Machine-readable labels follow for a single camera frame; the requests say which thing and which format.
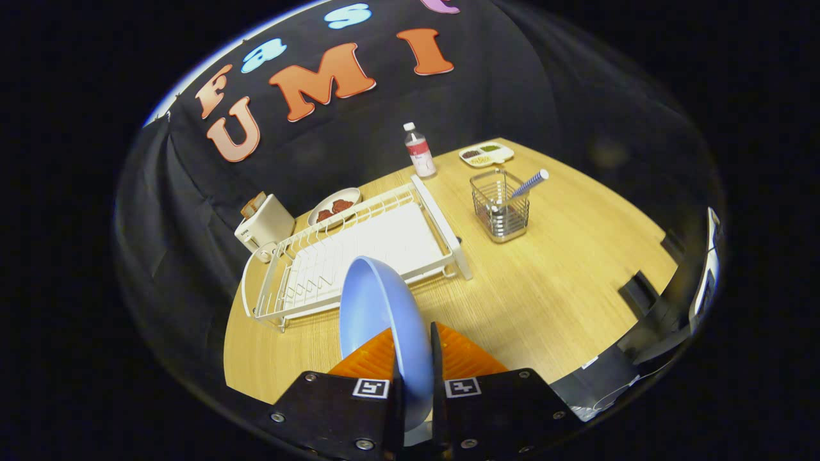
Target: table surface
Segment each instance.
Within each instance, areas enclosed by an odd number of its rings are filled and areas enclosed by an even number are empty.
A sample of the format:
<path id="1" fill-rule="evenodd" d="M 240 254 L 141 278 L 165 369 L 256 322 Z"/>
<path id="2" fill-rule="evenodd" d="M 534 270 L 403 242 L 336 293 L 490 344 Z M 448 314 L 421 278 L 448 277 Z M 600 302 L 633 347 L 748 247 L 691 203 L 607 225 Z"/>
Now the table surface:
<path id="1" fill-rule="evenodd" d="M 636 323 L 621 286 L 640 270 L 661 292 L 677 265 L 661 247 L 663 230 L 620 195 L 544 154 L 492 140 L 512 148 L 501 167 L 522 180 L 549 172 L 530 192 L 527 233 L 496 244 L 475 216 L 469 179 L 493 167 L 470 167 L 458 151 L 434 157 L 438 172 L 424 184 L 462 238 L 473 279 L 437 276 L 412 293 L 426 323 L 451 326 L 506 367 L 532 367 L 551 383 Z M 363 199 L 407 184 L 414 172 L 411 165 L 359 186 Z M 294 232 L 307 227 L 308 214 Z M 266 269 L 251 261 L 248 296 L 259 292 Z M 339 360 L 338 309 L 292 319 L 280 333 L 247 317 L 237 290 L 225 332 L 228 386 L 273 404 L 299 373 L 327 372 Z"/>

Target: blue bowl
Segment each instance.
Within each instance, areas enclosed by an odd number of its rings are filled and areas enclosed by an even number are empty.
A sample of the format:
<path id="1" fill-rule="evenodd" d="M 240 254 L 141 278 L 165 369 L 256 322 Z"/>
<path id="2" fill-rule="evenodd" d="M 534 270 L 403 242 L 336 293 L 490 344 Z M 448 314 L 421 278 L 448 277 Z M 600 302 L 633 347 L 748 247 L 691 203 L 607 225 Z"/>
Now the blue bowl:
<path id="1" fill-rule="evenodd" d="M 407 283 L 390 266 L 360 256 L 344 278 L 339 307 L 342 358 L 387 328 L 405 385 L 404 430 L 421 425 L 433 407 L 430 337 Z"/>

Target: dish rack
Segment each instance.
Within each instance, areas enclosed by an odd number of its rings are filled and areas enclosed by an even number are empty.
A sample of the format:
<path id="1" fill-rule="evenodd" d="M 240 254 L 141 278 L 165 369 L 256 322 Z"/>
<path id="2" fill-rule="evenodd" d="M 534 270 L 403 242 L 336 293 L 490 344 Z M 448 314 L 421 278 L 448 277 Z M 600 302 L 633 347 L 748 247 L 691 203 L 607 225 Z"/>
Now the dish rack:
<path id="1" fill-rule="evenodd" d="M 444 214 L 421 179 L 413 175 L 410 180 L 279 242 L 256 298 L 245 293 L 243 273 L 245 314 L 284 333 L 289 319 L 338 308 L 350 263 L 362 255 L 387 263 L 408 284 L 458 272 L 470 280 L 464 252 Z"/>

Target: toaster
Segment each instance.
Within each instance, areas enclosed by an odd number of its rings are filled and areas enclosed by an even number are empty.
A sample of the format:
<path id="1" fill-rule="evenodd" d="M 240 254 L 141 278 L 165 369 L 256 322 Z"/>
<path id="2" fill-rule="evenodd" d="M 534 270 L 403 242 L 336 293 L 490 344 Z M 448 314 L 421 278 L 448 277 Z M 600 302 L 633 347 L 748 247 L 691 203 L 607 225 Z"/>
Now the toaster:
<path id="1" fill-rule="evenodd" d="M 262 206 L 250 218 L 242 219 L 234 235 L 251 253 L 268 246 L 269 248 L 256 253 L 256 256 L 262 262 L 270 262 L 276 245 L 293 234 L 295 225 L 296 220 L 282 203 L 273 194 L 268 194 Z"/>

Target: bottle label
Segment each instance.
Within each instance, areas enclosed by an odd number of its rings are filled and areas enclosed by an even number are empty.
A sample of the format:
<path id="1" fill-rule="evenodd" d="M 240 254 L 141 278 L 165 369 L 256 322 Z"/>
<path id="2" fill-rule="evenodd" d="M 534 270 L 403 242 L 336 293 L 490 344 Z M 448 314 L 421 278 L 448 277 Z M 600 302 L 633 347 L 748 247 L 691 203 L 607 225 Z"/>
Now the bottle label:
<path id="1" fill-rule="evenodd" d="M 435 173 L 435 165 L 433 165 L 433 155 L 430 153 L 430 148 L 427 147 L 427 141 L 421 141 L 419 144 L 407 146 L 410 152 L 410 159 L 413 166 L 416 167 L 416 173 L 420 177 L 430 176 Z"/>
<path id="2" fill-rule="evenodd" d="M 425 139 L 419 144 L 408 146 L 408 151 L 410 152 L 410 155 L 424 155 L 426 153 L 430 153 L 430 148 L 427 147 L 427 140 Z"/>

